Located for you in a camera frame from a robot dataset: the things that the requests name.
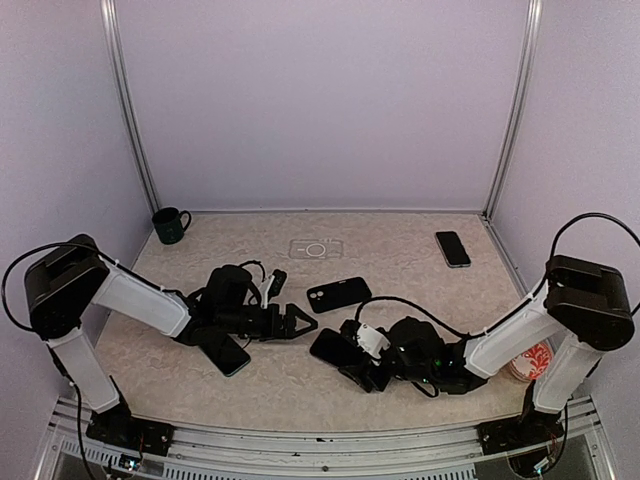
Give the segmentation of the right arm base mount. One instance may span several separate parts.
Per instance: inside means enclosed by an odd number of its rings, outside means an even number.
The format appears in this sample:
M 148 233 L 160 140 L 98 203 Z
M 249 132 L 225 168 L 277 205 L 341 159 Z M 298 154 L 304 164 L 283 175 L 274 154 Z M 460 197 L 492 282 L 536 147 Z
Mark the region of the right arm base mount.
M 507 452 L 551 441 L 564 434 L 562 411 L 543 413 L 535 409 L 533 390 L 526 391 L 520 414 L 480 423 L 478 438 L 484 455 Z

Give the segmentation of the black phone case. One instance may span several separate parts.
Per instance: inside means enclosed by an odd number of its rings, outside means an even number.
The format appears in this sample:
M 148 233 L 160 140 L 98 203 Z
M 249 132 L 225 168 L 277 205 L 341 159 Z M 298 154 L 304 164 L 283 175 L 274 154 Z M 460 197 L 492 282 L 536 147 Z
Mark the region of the black phone case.
M 359 304 L 372 297 L 371 289 L 362 277 L 312 287 L 306 291 L 312 311 L 323 314 Z

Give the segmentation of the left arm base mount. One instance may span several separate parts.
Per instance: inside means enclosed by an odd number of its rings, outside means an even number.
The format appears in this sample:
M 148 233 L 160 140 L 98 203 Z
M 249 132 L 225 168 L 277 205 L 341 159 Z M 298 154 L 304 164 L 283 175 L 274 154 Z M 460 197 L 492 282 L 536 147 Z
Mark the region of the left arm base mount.
M 175 427 L 169 423 L 133 416 L 121 390 L 112 377 L 110 380 L 118 393 L 118 403 L 102 413 L 91 413 L 86 429 L 87 437 L 108 445 L 135 450 L 140 456 L 147 453 L 166 457 Z

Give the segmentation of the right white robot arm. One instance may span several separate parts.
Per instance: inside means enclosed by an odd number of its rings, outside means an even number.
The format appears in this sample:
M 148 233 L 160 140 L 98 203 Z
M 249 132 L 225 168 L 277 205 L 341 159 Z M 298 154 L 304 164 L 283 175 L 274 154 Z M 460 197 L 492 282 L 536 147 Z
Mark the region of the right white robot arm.
M 558 353 L 511 423 L 512 436 L 531 444 L 601 358 L 630 342 L 638 310 L 629 303 L 619 270 L 551 252 L 540 282 L 511 312 L 480 333 L 459 333 L 455 343 L 439 336 L 435 328 L 441 322 L 433 315 L 424 321 L 407 317 L 389 330 L 358 318 L 346 321 L 341 334 L 358 359 L 338 370 L 367 392 L 382 391 L 397 378 L 431 398 L 465 395 L 519 354 L 562 332 Z

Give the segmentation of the blue smartphone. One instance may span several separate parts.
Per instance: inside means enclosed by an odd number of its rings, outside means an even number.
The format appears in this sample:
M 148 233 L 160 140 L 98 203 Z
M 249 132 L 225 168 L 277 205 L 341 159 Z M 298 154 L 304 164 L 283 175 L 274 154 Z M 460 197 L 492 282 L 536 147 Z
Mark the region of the blue smartphone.
M 471 266 L 471 259 L 455 231 L 438 231 L 435 239 L 449 268 Z

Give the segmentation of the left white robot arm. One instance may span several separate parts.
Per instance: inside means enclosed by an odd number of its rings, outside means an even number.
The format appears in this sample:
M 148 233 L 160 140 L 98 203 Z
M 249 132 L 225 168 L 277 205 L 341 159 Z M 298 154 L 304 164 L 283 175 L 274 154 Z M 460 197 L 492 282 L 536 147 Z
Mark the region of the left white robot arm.
M 81 383 L 81 391 L 96 399 L 98 406 L 105 409 L 99 419 L 102 430 L 118 444 L 133 443 L 140 434 L 139 421 L 122 407 L 115 405 L 116 387 L 103 373 L 102 365 L 93 357 L 94 340 L 102 332 L 108 316 L 125 316 L 137 320 L 147 329 L 158 329 L 168 339 L 175 340 L 179 348 L 193 353 L 198 361 L 209 368 L 214 365 L 215 357 L 207 357 L 205 351 L 215 349 L 214 340 L 222 336 L 227 325 L 224 322 L 210 320 L 204 314 L 197 314 L 192 298 L 186 299 L 178 291 L 167 290 L 150 283 L 101 252 L 91 237 L 80 235 L 66 242 L 36 247 L 14 259 L 10 259 L 8 254 L 1 256 L 1 266 L 4 268 L 1 280 L 1 317 L 35 338 L 39 336 L 37 329 L 20 323 L 13 315 L 8 303 L 7 284 L 11 272 L 21 262 L 34 255 L 42 261 L 44 252 L 53 249 L 57 249 L 60 255 L 71 254 L 74 249 L 79 249 L 85 258 L 92 258 L 96 263 L 104 263 L 110 270 L 110 275 L 102 286 L 86 290 L 86 298 L 69 305 L 71 316 L 65 324 L 53 321 L 43 325 L 42 330 L 53 335 L 60 334 L 60 341 L 65 344 L 73 339 L 82 342 L 84 338 L 81 321 L 84 310 L 89 310 L 87 354 L 91 371 L 87 373 L 78 360 L 74 360 L 71 370 Z M 231 310 L 229 328 L 232 334 L 260 341 L 282 342 L 318 328 L 317 321 L 296 305 L 288 304 L 286 312 L 281 314 L 278 305 L 266 303 L 265 293 L 257 291 L 255 295 L 255 305 L 235 307 Z

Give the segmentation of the purple-edged smartphone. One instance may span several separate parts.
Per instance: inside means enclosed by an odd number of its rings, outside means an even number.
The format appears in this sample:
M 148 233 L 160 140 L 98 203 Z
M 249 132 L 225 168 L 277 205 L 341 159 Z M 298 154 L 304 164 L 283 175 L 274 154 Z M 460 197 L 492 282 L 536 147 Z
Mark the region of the purple-edged smartphone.
M 368 359 L 358 346 L 329 328 L 319 333 L 310 347 L 310 354 L 336 368 L 353 367 Z

